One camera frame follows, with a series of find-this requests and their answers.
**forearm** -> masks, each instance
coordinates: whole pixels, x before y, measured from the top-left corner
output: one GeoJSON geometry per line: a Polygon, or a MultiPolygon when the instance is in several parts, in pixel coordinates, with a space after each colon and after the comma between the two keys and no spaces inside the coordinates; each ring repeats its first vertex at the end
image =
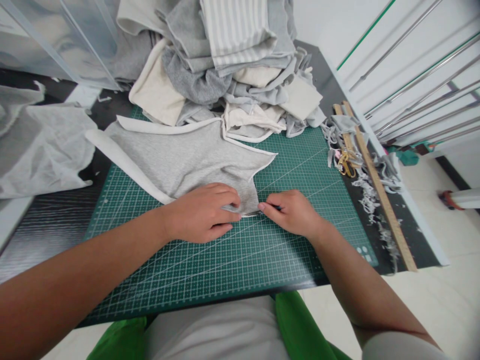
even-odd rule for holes
{"type": "Polygon", "coordinates": [[[168,240],[144,215],[0,285],[4,359],[40,358],[168,240]]]}
{"type": "MultiPolygon", "coordinates": [[[[357,327],[355,330],[363,329],[373,335],[375,332],[400,331],[431,340],[397,294],[337,229],[330,223],[322,228],[322,233],[309,240],[338,301],[354,328],[357,327]]],[[[370,338],[365,332],[355,332],[362,345],[370,338]]]]}

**scissors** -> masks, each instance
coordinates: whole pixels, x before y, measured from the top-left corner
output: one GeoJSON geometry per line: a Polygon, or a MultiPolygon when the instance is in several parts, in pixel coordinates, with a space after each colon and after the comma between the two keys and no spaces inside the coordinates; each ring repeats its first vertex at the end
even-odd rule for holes
{"type": "Polygon", "coordinates": [[[357,171],[352,166],[352,163],[350,162],[350,158],[351,156],[348,150],[342,149],[341,156],[338,159],[338,170],[340,171],[340,174],[346,175],[349,178],[354,178],[357,176],[357,171]]]}
{"type": "MultiPolygon", "coordinates": [[[[274,206],[275,209],[277,209],[278,211],[282,210],[282,208],[280,206],[274,206]]],[[[243,214],[244,217],[250,217],[250,216],[255,216],[255,215],[260,215],[260,214],[263,214],[263,212],[261,210],[257,210],[257,211],[252,211],[252,212],[248,212],[246,214],[243,214]]]]}

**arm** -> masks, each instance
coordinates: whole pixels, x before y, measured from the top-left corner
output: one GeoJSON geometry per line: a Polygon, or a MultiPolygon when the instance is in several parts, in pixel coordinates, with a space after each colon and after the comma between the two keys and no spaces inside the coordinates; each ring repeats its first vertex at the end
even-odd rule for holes
{"type": "Polygon", "coordinates": [[[241,219],[219,183],[200,187],[96,236],[0,285],[2,359],[39,359],[118,284],[174,239],[214,240],[241,219]]]}
{"type": "Polygon", "coordinates": [[[438,347],[390,286],[300,191],[273,193],[258,208],[313,245],[362,348],[374,335],[388,331],[408,333],[438,347]]]}

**left hand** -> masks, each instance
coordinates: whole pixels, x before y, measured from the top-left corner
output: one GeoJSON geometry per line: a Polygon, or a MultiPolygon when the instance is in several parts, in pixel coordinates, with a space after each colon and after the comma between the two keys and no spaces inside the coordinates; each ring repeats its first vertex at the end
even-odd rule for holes
{"type": "Polygon", "coordinates": [[[199,187],[174,202],[154,211],[163,223],[169,241],[181,239],[203,244],[230,231],[229,223],[239,221],[238,213],[222,209],[225,205],[240,206],[240,197],[233,187],[214,182],[199,187]]]}

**green edge trim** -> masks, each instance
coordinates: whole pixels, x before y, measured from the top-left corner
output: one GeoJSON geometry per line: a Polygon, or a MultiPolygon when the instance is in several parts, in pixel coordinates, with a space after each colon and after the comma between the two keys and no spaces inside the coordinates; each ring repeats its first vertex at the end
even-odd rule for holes
{"type": "Polygon", "coordinates": [[[465,44],[469,43],[470,41],[472,41],[474,38],[476,38],[478,35],[480,35],[480,31],[477,32],[475,35],[469,37],[467,40],[465,40],[464,42],[462,42],[460,45],[458,45],[456,48],[454,48],[452,51],[450,51],[447,55],[445,55],[444,57],[442,57],[440,60],[438,60],[436,63],[434,63],[432,66],[430,66],[428,69],[426,69],[425,71],[423,71],[422,73],[418,74],[414,79],[410,80],[409,82],[407,82],[405,85],[403,85],[401,88],[399,88],[397,91],[391,93],[389,96],[387,96],[386,98],[384,98],[382,101],[380,101],[377,105],[375,105],[374,107],[372,107],[370,110],[368,110],[365,114],[369,114],[370,112],[372,112],[373,110],[375,110],[376,108],[379,107],[380,104],[383,104],[386,100],[390,99],[392,96],[396,95],[398,92],[402,91],[404,88],[406,88],[408,85],[410,85],[411,83],[413,83],[415,80],[417,80],[419,77],[421,77],[423,74],[425,74],[427,71],[429,71],[430,69],[434,68],[435,66],[437,66],[438,64],[440,64],[443,60],[445,60],[446,58],[448,58],[451,54],[453,54],[454,52],[456,52],[458,49],[460,49],[462,46],[464,46],[465,44]]]}
{"type": "Polygon", "coordinates": [[[376,20],[373,22],[373,24],[368,28],[366,33],[363,34],[363,36],[360,38],[360,40],[355,44],[353,49],[348,53],[347,56],[343,59],[340,65],[336,68],[336,70],[340,70],[343,64],[349,59],[349,57],[354,53],[354,51],[359,47],[359,45],[362,43],[362,41],[367,37],[367,35],[372,31],[372,29],[377,25],[377,23],[380,21],[380,19],[385,15],[385,13],[390,9],[390,7],[394,4],[395,0],[391,0],[390,3],[387,5],[387,7],[381,12],[381,14],[376,18],[376,20]]]}

